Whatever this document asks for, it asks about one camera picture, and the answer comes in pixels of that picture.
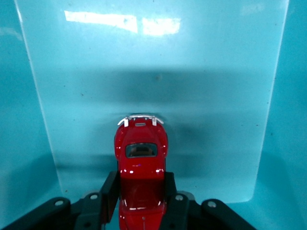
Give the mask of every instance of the teal wall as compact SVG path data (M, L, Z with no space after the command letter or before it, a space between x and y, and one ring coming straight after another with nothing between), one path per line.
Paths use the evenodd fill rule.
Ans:
M116 169L119 120L153 113L180 190L252 198L287 0L15 2L66 196Z
M61 195L18 14L0 6L0 228Z
M259 229L307 229L306 12L290 1L255 193L232 205Z

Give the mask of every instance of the rear windshield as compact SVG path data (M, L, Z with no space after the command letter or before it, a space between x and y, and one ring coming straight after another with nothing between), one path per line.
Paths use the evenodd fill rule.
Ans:
M138 143L126 147L126 156L132 157L154 157L157 155L157 145L152 143Z

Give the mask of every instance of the red toy car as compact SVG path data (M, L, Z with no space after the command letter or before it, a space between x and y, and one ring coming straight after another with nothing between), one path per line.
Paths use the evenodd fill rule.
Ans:
M121 230L157 230L166 211L168 143L162 124L152 115L131 115L118 123L114 147L120 172Z

